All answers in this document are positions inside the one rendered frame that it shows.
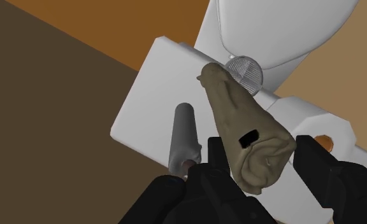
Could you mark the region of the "grey cylinder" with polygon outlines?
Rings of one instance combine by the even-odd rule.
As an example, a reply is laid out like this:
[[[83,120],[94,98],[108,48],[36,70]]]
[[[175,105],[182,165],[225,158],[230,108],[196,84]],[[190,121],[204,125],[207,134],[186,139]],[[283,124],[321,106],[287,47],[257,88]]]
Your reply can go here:
[[[175,108],[173,130],[168,159],[168,171],[175,176],[185,176],[187,160],[201,162],[202,146],[198,142],[194,108],[186,102]]]

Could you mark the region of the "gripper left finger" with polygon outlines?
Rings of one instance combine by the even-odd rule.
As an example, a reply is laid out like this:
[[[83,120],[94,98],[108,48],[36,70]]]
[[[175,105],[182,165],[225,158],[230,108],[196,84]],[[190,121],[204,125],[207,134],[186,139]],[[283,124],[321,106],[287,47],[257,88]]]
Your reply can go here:
[[[230,176],[220,137],[208,138],[208,159],[187,179],[156,177],[118,224],[277,224]]]

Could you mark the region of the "tan crumpled cloth bag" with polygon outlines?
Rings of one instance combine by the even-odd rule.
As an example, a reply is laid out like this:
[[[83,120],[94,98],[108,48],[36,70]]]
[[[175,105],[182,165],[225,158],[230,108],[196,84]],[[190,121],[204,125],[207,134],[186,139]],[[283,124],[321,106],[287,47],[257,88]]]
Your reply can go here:
[[[205,89],[233,179],[252,195],[277,182],[296,149],[290,132],[219,64],[197,77]]]

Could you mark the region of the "white paper roll orange core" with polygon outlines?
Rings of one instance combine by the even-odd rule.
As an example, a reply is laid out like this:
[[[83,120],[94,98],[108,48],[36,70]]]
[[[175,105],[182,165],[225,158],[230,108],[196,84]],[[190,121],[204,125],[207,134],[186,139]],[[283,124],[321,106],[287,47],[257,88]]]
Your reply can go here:
[[[338,160],[348,161],[354,151],[356,136],[350,122],[307,101],[295,96],[281,98],[275,101],[267,112],[293,137],[330,137],[333,142],[331,154]]]

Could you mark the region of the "clear ribbed round glass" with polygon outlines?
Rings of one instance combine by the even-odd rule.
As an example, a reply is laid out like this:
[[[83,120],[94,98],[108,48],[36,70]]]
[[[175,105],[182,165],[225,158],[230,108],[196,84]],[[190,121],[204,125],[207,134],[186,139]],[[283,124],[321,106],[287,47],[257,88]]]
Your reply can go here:
[[[224,66],[233,79],[252,96],[263,87],[263,71],[260,65],[248,56],[237,56],[230,59]]]

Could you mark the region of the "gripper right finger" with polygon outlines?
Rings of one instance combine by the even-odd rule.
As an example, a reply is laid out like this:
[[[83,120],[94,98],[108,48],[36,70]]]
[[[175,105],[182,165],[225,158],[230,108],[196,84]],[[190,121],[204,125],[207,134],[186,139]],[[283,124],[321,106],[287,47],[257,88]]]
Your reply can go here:
[[[337,160],[314,138],[296,137],[293,166],[334,224],[367,224],[367,168]]]

